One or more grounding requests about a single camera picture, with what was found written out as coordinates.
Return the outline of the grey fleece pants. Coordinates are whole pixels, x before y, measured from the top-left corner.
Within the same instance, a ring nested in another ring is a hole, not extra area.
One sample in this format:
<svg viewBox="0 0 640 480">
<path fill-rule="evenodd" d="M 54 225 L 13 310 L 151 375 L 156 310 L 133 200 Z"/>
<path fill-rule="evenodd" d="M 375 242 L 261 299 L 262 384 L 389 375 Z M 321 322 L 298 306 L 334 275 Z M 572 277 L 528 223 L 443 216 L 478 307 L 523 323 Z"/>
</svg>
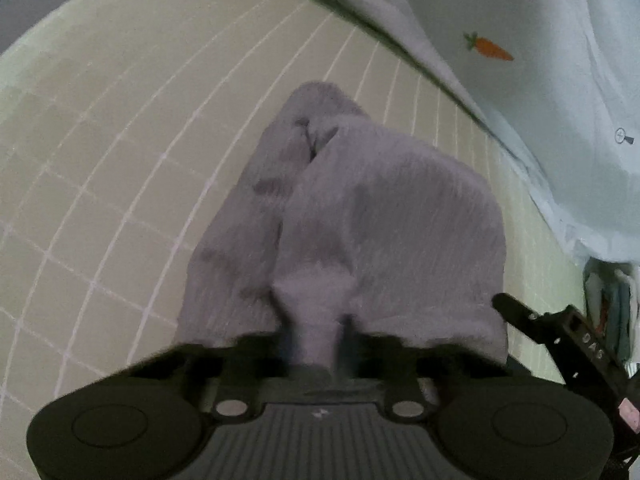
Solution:
<svg viewBox="0 0 640 480">
<path fill-rule="evenodd" d="M 334 84 L 296 89 L 198 242 L 180 342 L 287 328 L 293 362 L 332 368 L 343 318 L 413 347 L 461 344 L 498 362 L 491 298 L 506 263 L 486 180 L 374 122 Z"/>
</svg>

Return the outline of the dark grey folded garment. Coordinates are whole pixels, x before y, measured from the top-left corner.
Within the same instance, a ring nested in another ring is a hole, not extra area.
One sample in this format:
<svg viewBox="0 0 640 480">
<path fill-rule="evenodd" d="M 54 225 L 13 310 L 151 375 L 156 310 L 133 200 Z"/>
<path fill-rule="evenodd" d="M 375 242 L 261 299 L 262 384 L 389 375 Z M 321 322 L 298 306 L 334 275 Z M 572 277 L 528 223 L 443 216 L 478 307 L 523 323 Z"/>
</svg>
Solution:
<svg viewBox="0 0 640 480">
<path fill-rule="evenodd" d="M 639 267 L 590 259 L 582 272 L 588 320 L 629 377 L 639 370 Z"/>
</svg>

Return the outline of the light blue printed bedsheet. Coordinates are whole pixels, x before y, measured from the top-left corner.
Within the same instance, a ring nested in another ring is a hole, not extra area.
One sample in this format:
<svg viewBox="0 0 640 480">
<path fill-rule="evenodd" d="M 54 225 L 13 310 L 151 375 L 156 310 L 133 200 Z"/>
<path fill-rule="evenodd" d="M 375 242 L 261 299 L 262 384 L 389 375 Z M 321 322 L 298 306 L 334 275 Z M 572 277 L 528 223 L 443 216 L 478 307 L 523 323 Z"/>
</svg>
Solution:
<svg viewBox="0 0 640 480">
<path fill-rule="evenodd" d="M 639 0 L 336 0 L 509 151 L 572 255 L 639 258 Z"/>
</svg>

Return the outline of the green grid cutting mat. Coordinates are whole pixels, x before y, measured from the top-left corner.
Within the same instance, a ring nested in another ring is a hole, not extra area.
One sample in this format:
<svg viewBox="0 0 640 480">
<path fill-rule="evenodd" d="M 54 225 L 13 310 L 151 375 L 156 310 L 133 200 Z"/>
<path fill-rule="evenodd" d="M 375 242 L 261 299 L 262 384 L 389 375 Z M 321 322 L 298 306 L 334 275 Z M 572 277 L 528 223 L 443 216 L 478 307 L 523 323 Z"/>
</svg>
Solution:
<svg viewBox="0 0 640 480">
<path fill-rule="evenodd" d="M 498 144 L 312 0 L 64 0 L 1 55 L 1 474 L 38 408 L 170 344 L 191 252 L 300 84 L 457 157 L 506 222 L 506 291 L 581 306 L 582 271 Z"/>
</svg>

